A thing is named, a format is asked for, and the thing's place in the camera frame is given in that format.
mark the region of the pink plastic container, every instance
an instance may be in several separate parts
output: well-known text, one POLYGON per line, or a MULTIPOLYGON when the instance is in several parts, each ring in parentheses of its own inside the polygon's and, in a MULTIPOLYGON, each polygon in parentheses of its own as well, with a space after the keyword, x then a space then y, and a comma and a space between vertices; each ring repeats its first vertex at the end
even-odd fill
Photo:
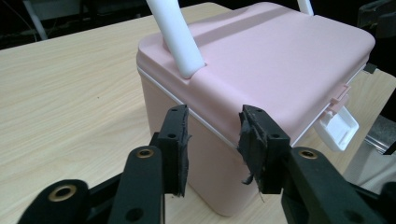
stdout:
POLYGON ((189 25, 205 67, 183 78, 161 34, 139 44, 151 131, 168 108, 190 107, 189 183, 216 212, 231 216, 258 193, 241 183, 248 168, 236 151, 242 105, 264 109, 294 144, 368 60, 366 32, 272 3, 189 25))

